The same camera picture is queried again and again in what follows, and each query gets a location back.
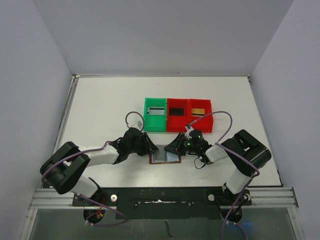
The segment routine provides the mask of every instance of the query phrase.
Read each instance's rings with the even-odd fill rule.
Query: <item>metal table frame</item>
[[[110,77],[105,75],[73,75],[68,92],[65,108],[59,126],[53,152],[61,145],[71,104],[76,92],[79,78]],[[293,187],[249,187],[252,205],[243,208],[287,208],[292,227],[297,240],[305,240],[303,229],[298,216],[298,202]],[[29,240],[34,226],[38,209],[97,209],[94,206],[72,206],[74,194],[68,192],[59,195],[53,188],[37,188],[34,191],[26,220],[20,235],[20,240]]]

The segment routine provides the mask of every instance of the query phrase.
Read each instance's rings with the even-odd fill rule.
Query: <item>white table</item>
[[[145,98],[210,99],[212,110],[224,110],[233,117],[233,126],[224,138],[247,130],[269,149],[248,79],[246,77],[97,77],[80,78],[76,87],[62,144],[101,146],[106,140],[122,137],[127,130],[125,116],[130,111],[144,113]],[[139,116],[131,115],[130,122]],[[211,144],[229,126],[223,113],[214,116],[213,131],[204,134]],[[167,145],[177,133],[148,133],[156,145]],[[222,186],[235,166],[227,158],[203,169],[195,169],[194,156],[182,157],[182,163],[149,164],[149,157],[131,154],[116,165],[88,167],[83,173],[102,187],[208,187]],[[251,186],[280,186],[272,158]]]

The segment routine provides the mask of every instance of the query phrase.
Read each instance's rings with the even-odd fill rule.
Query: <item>small box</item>
[[[168,98],[166,113],[166,131],[185,133],[189,123],[189,99]]]
[[[167,127],[167,99],[145,98],[144,130],[147,132],[165,132]]]
[[[189,99],[190,123],[206,114],[212,113],[211,101],[208,99]],[[206,116],[192,125],[194,129],[201,130],[203,133],[211,133],[214,126],[213,115]]]

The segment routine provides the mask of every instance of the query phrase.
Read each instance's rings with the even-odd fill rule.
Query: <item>gray wall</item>
[[[308,240],[320,235],[320,1],[295,0],[252,75],[283,182]]]
[[[71,73],[31,0],[0,7],[0,233],[19,238],[50,156]]]
[[[74,74],[251,74],[293,0],[34,0]]]

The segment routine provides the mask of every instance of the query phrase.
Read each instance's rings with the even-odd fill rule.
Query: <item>green bin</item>
[[[167,99],[145,98],[144,130],[147,132],[165,132],[167,128]]]

